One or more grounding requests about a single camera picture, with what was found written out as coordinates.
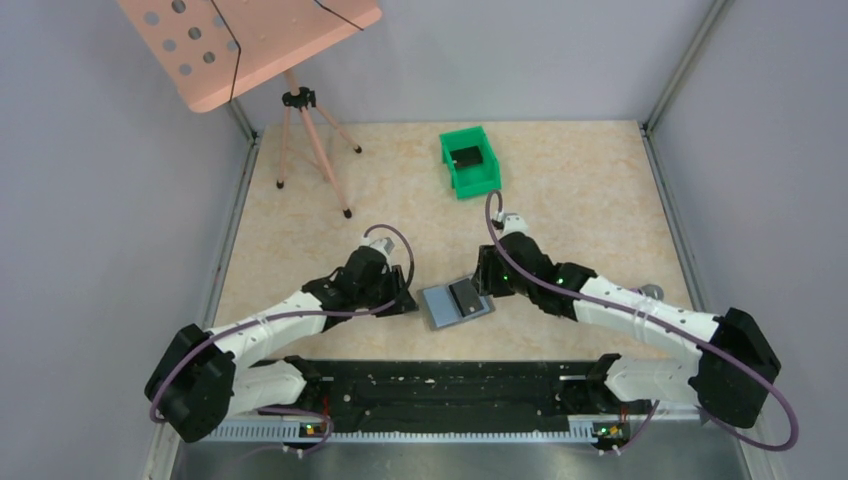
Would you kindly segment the grey card holder wallet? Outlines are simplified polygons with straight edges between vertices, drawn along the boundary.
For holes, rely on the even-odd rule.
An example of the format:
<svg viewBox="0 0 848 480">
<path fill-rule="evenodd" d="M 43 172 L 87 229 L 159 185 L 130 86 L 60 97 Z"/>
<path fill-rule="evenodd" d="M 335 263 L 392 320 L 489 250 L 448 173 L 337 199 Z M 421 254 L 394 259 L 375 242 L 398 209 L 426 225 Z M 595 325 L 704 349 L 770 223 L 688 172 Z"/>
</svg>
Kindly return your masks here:
<svg viewBox="0 0 848 480">
<path fill-rule="evenodd" d="M 481 297 L 484 303 L 484 310 L 476 315 L 467 318 L 461 318 L 458 310 L 454 306 L 452 297 L 448 291 L 448 285 L 453 283 L 448 282 L 419 291 L 420 306 L 425 313 L 425 318 L 432 330 L 442 330 L 448 327 L 456 326 L 470 320 L 489 315 L 495 311 L 495 306 L 490 297 Z"/>
</svg>

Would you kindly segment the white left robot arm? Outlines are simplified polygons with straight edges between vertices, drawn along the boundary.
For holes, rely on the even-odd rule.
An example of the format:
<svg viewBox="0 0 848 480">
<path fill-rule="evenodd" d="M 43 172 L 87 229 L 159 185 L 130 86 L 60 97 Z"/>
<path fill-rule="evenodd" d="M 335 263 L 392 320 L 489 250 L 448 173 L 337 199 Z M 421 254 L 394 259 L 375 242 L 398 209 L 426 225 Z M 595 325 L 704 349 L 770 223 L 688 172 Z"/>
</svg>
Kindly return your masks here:
<svg viewBox="0 0 848 480">
<path fill-rule="evenodd" d="M 403 269 L 390 262 L 389 238 L 366 240 L 330 275 L 241 321 L 180 329 L 147 381 L 151 417 L 186 442 L 207 437 L 224 420 L 266 406 L 308 413 L 319 404 L 318 374 L 269 356 L 301 338 L 358 316 L 414 311 Z"/>
</svg>

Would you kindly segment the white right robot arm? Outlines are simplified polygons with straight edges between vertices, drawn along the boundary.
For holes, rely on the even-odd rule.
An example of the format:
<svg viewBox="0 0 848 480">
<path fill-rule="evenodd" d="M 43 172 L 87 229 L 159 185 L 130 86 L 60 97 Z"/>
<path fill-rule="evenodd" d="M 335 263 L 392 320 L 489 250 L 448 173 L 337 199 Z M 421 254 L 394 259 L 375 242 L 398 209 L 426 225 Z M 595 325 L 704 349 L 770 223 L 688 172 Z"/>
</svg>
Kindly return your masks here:
<svg viewBox="0 0 848 480">
<path fill-rule="evenodd" d="M 651 362 L 617 355 L 586 385 L 589 404 L 612 412 L 624 401 L 692 404 L 737 428 L 756 423 L 781 363 L 756 320 L 731 308 L 695 312 L 613 284 L 572 262 L 555 263 L 529 236 L 513 232 L 478 249 L 474 288 L 521 295 L 544 313 L 601 326 L 667 354 Z"/>
</svg>

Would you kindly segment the green plastic bin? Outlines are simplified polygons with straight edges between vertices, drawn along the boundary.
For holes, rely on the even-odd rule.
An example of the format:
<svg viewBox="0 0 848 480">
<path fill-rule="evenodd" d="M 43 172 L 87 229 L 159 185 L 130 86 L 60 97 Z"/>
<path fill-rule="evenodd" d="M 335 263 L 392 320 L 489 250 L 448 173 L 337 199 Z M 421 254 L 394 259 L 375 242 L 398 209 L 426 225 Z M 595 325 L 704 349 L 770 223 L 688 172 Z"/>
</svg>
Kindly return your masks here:
<svg viewBox="0 0 848 480">
<path fill-rule="evenodd" d="M 502 188 L 500 164 L 482 126 L 439 135 L 442 162 L 458 200 L 485 196 Z"/>
</svg>

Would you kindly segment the pink music stand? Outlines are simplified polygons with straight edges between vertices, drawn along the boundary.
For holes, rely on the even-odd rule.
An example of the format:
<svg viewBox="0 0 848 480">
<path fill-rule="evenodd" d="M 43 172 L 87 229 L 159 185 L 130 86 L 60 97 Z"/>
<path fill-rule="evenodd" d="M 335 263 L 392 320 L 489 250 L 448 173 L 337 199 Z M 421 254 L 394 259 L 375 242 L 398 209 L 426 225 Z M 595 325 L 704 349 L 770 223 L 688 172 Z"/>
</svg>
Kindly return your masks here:
<svg viewBox="0 0 848 480">
<path fill-rule="evenodd" d="M 295 66 L 379 21 L 376 1 L 123 0 L 120 7 L 190 110 L 209 112 L 283 76 L 285 128 L 297 112 L 314 153 L 313 165 L 332 185 L 343 215 L 351 208 L 319 140 L 318 112 L 355 153 L 362 147 L 302 85 Z"/>
</svg>

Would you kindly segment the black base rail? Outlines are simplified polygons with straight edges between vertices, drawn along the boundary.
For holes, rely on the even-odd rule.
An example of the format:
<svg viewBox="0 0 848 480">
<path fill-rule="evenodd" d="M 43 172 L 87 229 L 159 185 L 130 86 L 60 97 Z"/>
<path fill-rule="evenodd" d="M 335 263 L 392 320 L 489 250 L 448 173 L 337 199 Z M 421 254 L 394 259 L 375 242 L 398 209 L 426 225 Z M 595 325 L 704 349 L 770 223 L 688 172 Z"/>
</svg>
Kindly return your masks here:
<svg viewBox="0 0 848 480">
<path fill-rule="evenodd" d="M 294 407 L 330 417 L 343 433 L 566 432 L 579 415 L 634 417 L 648 400 L 624 403 L 594 361 L 279 362 L 304 374 Z"/>
</svg>

